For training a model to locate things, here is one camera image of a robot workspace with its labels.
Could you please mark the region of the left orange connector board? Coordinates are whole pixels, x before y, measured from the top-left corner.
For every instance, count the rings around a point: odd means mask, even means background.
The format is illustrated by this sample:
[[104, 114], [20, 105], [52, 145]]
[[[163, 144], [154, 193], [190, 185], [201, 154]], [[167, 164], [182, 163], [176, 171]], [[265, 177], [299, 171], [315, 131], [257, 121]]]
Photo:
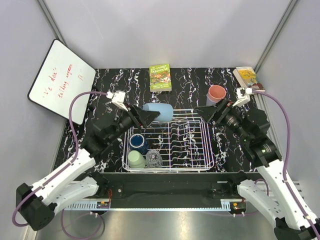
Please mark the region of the left orange connector board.
[[97, 208], [99, 209], [108, 209], [110, 207], [109, 201], [98, 201], [97, 202]]

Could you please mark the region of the pink plastic cup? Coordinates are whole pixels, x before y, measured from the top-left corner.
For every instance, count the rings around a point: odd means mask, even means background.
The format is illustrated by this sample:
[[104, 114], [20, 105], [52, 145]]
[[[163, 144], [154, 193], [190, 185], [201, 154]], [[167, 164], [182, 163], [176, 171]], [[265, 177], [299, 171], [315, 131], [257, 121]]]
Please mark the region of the pink plastic cup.
[[223, 98], [225, 98], [226, 94], [227, 94], [227, 92], [224, 87], [222, 87], [220, 85], [212, 85], [208, 89], [207, 97], [210, 101], [217, 103], [220, 100], [222, 100]]

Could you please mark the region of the yellow paperback book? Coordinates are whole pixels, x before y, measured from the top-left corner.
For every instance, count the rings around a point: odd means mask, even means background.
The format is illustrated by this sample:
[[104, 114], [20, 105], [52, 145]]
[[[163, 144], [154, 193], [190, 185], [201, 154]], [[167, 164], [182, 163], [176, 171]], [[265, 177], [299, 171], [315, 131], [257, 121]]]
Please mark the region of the yellow paperback book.
[[252, 67], [236, 67], [232, 73], [241, 87], [252, 88], [255, 91], [263, 93], [266, 91], [263, 85], [258, 81], [257, 74]]

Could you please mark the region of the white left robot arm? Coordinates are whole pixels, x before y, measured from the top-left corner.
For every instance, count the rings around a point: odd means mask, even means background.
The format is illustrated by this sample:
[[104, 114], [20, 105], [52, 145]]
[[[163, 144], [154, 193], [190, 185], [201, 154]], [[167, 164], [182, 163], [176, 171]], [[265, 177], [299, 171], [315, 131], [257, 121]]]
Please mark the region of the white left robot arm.
[[[86, 197], [103, 198], [109, 181], [100, 173], [87, 173], [110, 150], [113, 142], [132, 127], [148, 127], [161, 115], [159, 108], [128, 105], [118, 118], [103, 116], [76, 152], [43, 179], [16, 189], [17, 211], [34, 231], [47, 226], [68, 205]], [[82, 173], [85, 178], [71, 182]]]

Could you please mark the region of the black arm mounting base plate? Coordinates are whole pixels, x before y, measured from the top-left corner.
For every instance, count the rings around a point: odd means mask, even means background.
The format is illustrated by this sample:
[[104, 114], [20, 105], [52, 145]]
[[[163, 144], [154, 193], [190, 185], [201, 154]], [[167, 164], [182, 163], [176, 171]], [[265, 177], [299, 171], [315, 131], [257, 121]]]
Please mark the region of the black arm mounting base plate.
[[107, 172], [102, 176], [112, 190], [113, 209], [199, 209], [220, 207], [227, 195], [214, 193], [214, 187], [240, 174]]

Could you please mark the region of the green paperback book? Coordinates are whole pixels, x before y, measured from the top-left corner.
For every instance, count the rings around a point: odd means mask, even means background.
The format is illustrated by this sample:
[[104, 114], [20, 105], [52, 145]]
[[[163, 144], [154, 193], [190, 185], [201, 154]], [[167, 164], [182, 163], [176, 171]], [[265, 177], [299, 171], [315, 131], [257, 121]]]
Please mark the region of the green paperback book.
[[150, 66], [149, 84], [151, 92], [170, 92], [172, 90], [170, 65], [167, 63]]

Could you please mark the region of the light green plastic cup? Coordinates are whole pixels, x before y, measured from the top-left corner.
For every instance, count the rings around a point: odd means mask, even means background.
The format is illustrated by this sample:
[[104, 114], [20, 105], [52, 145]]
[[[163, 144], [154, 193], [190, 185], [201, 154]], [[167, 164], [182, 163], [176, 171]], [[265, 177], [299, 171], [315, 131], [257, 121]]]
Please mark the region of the light green plastic cup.
[[128, 164], [132, 169], [143, 169], [146, 166], [144, 156], [137, 150], [130, 151], [127, 159]]

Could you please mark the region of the orange connector board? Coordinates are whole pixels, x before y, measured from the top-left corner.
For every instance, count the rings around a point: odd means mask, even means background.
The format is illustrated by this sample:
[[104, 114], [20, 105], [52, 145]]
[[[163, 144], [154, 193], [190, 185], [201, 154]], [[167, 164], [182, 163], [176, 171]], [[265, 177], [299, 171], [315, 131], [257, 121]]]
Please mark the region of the orange connector board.
[[247, 207], [245, 202], [234, 202], [232, 204], [232, 208], [234, 210], [240, 210], [240, 209], [245, 209]]
[[98, 201], [97, 202], [97, 208], [99, 209], [108, 209], [110, 207], [109, 201]]

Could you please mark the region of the white whiteboard with red writing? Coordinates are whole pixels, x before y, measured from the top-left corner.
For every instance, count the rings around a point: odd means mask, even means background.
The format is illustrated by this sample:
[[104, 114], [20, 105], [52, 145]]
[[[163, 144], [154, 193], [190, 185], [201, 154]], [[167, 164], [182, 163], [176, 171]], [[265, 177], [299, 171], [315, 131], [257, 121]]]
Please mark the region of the white whiteboard with red writing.
[[28, 99], [69, 119], [73, 99], [92, 90], [96, 70], [66, 47], [53, 40], [27, 94]]

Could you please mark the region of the right orange connector board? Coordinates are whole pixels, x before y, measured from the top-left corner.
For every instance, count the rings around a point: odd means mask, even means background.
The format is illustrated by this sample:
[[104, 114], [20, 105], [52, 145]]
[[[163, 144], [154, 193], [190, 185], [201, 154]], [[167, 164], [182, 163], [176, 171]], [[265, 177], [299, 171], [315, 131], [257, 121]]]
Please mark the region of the right orange connector board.
[[240, 210], [240, 209], [245, 209], [247, 207], [245, 202], [234, 202], [232, 204], [232, 208], [234, 210]]

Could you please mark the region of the light blue plastic cup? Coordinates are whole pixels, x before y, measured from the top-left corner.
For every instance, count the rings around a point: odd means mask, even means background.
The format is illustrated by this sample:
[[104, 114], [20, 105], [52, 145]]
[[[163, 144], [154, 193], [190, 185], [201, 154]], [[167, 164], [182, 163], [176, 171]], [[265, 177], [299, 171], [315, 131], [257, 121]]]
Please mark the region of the light blue plastic cup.
[[160, 115], [155, 119], [155, 121], [163, 123], [170, 122], [174, 114], [172, 105], [168, 103], [146, 103], [143, 105], [142, 109], [146, 111], [160, 112]]

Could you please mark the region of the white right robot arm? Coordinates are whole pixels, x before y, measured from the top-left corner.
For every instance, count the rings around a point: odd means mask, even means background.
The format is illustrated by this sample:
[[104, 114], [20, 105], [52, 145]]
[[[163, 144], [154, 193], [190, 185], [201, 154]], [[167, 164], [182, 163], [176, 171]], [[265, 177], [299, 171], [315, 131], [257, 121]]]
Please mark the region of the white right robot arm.
[[279, 240], [318, 240], [320, 218], [308, 207], [287, 170], [277, 146], [268, 137], [270, 128], [263, 110], [251, 109], [244, 116], [227, 99], [194, 109], [208, 124], [229, 128], [239, 137], [242, 151], [265, 180], [274, 198], [263, 193], [245, 173], [228, 181], [232, 198], [248, 200], [272, 225]]

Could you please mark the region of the dark blue ceramic mug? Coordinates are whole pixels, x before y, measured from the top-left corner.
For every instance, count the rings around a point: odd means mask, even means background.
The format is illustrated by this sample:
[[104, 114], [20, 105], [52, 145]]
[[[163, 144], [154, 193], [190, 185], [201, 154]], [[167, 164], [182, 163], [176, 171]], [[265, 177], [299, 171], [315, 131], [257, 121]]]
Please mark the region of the dark blue ceramic mug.
[[129, 138], [129, 146], [132, 150], [138, 151], [142, 155], [145, 155], [148, 152], [147, 140], [139, 133], [133, 134]]

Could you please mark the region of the clear glass cup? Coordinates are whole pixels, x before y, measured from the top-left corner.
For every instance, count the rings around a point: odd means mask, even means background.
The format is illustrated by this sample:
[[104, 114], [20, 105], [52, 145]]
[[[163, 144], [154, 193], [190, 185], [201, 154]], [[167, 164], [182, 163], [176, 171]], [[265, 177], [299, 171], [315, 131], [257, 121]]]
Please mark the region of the clear glass cup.
[[148, 168], [160, 168], [162, 166], [162, 156], [155, 149], [149, 150], [145, 155], [145, 162]]

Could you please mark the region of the lilac plastic cup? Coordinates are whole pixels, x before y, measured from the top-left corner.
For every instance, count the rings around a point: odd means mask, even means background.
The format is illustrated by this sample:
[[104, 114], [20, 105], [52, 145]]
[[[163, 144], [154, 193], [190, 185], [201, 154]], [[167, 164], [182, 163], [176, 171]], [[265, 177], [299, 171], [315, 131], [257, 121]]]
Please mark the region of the lilac plastic cup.
[[206, 106], [209, 107], [209, 106], [214, 106], [216, 104], [215, 101], [211, 100], [209, 97], [207, 97], [206, 99]]

